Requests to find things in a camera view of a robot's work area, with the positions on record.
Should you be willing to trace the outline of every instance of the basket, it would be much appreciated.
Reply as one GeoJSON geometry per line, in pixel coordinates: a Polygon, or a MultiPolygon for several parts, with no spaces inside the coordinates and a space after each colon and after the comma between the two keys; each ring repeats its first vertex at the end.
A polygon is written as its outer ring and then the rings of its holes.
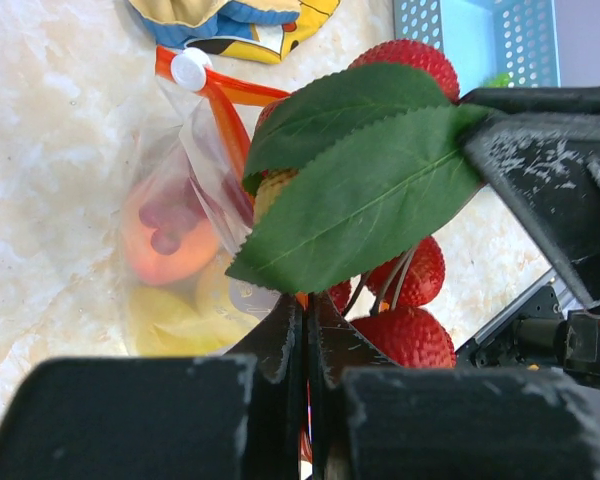
{"type": "Polygon", "coordinates": [[[509,86],[558,87],[553,0],[394,0],[396,38],[445,53],[461,93],[508,73],[509,86]]]}

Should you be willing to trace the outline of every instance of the folded clothing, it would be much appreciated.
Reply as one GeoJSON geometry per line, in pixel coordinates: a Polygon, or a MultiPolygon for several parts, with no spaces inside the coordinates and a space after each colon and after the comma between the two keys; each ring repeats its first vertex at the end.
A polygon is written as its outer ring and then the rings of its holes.
{"type": "Polygon", "coordinates": [[[278,63],[340,0],[129,0],[159,45],[278,63]]]}

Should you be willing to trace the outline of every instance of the ziplock bag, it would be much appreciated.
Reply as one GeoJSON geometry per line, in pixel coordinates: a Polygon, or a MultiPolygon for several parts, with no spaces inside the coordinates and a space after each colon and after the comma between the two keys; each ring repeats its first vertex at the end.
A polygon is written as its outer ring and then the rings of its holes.
{"type": "Polygon", "coordinates": [[[220,75],[196,49],[176,55],[158,47],[156,73],[184,87],[171,95],[174,106],[191,105],[183,96],[192,91],[200,99],[181,126],[147,129],[137,142],[120,225],[127,348],[221,353],[278,299],[224,274],[253,224],[252,199],[240,184],[250,139],[233,104],[266,106],[287,93],[220,75]]]}

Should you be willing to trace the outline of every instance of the gray wall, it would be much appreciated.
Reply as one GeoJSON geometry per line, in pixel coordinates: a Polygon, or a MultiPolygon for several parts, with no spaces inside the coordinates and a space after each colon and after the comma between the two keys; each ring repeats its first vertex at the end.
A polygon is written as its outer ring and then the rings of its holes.
{"type": "Polygon", "coordinates": [[[600,85],[600,0],[555,0],[563,87],[600,85]]]}

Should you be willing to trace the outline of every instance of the beige table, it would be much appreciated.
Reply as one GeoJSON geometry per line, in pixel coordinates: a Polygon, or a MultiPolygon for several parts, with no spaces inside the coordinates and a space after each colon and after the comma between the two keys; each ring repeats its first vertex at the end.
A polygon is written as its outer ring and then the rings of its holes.
{"type": "MultiPolygon", "coordinates": [[[[391,38],[390,5],[343,2],[281,65],[216,68],[296,89],[391,38]]],[[[126,353],[118,212],[134,135],[147,114],[171,113],[152,70],[152,41],[122,0],[0,0],[0,416],[44,359],[126,353]]],[[[456,345],[547,269],[489,190],[437,238],[448,272],[430,308],[456,345]]]]}

